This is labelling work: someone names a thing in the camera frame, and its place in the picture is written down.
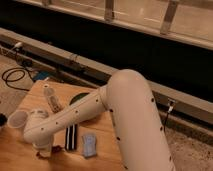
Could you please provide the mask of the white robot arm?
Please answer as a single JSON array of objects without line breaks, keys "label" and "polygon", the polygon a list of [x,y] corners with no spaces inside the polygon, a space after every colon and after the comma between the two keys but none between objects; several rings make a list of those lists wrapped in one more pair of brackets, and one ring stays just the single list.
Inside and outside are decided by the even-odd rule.
[{"label": "white robot arm", "polygon": [[148,81],[131,69],[115,72],[106,85],[52,116],[30,115],[24,140],[45,148],[58,131],[105,111],[111,114],[126,171],[176,171]]}]

